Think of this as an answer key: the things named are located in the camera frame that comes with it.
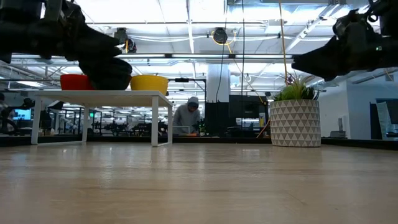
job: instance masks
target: table leg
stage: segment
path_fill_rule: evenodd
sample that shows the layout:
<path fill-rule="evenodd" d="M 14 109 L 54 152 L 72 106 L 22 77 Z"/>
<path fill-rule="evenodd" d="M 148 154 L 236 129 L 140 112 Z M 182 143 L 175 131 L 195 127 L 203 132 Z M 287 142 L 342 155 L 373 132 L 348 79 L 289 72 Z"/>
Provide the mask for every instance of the table leg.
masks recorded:
<path fill-rule="evenodd" d="M 42 112 L 42 98 L 36 96 L 35 99 L 35 115 L 33 117 L 33 127 L 32 127 L 32 138 L 30 143 L 37 145 L 37 140 L 39 138 L 39 126 L 40 126 L 40 113 Z"/>
<path fill-rule="evenodd" d="M 157 147 L 159 146 L 158 143 L 158 137 L 157 137 L 157 132 L 158 132 L 158 117 L 159 117 L 159 97 L 158 96 L 153 96 L 152 97 L 152 131 L 150 141 L 152 143 L 152 146 Z"/>
<path fill-rule="evenodd" d="M 85 106 L 85 113 L 83 118 L 83 137 L 81 139 L 82 142 L 87 142 L 87 131 L 88 131 L 88 116 L 90 115 L 90 107 Z"/>
<path fill-rule="evenodd" d="M 167 128 L 167 143 L 173 143 L 173 106 L 167 107 L 168 112 L 168 128 Z"/>

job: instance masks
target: white wall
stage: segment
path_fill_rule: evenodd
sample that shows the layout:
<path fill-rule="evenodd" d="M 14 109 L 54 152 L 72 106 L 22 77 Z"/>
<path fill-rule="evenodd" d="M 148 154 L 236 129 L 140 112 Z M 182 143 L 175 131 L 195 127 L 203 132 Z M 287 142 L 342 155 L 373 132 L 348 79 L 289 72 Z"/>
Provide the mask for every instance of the white wall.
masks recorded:
<path fill-rule="evenodd" d="M 338 119 L 343 118 L 343 130 L 350 138 L 346 81 L 340 82 L 337 87 L 326 88 L 326 93 L 321 93 L 318 100 L 322 137 L 329 137 L 331 131 L 338 131 Z"/>
<path fill-rule="evenodd" d="M 398 98 L 398 84 L 384 77 L 361 84 L 348 82 L 349 126 L 352 139 L 371 139 L 370 103 L 376 99 Z"/>

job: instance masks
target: monitor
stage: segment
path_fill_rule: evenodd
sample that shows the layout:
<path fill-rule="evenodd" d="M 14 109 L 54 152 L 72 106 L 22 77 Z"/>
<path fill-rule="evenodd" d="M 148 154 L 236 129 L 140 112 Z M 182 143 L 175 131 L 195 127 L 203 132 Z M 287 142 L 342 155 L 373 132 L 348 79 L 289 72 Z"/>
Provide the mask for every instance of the monitor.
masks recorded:
<path fill-rule="evenodd" d="M 14 113 L 15 113 L 15 115 L 13 117 L 13 120 L 19 120 L 19 119 L 31 120 L 31 114 L 32 114 L 31 109 L 29 109 L 29 110 L 16 109 L 16 110 L 14 110 Z"/>

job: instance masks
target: white geometric planter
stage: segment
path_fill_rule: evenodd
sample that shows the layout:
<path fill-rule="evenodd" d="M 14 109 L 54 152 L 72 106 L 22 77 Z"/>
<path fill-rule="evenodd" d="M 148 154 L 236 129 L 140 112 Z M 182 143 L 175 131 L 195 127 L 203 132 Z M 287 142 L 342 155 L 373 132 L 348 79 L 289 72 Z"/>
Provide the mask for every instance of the white geometric planter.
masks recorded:
<path fill-rule="evenodd" d="M 283 100 L 271 103 L 271 139 L 274 146 L 320 147 L 319 102 Z"/>

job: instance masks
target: white table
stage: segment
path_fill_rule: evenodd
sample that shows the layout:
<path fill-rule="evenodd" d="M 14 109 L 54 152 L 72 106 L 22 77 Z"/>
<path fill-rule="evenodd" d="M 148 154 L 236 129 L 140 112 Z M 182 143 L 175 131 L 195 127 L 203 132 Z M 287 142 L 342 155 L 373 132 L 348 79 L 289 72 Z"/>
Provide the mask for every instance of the white table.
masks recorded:
<path fill-rule="evenodd" d="M 83 118 L 83 139 L 87 141 L 88 116 L 90 108 L 100 106 L 151 106 L 152 107 L 152 146 L 158 147 L 171 144 L 173 141 L 173 104 L 159 91 L 37 91 L 35 92 L 35 113 L 32 128 L 32 141 L 36 145 L 39 136 L 40 112 L 42 110 L 42 98 L 59 100 L 66 103 L 82 105 L 85 107 Z M 159 107 L 168 108 L 169 130 L 168 141 L 158 143 L 158 117 Z"/>

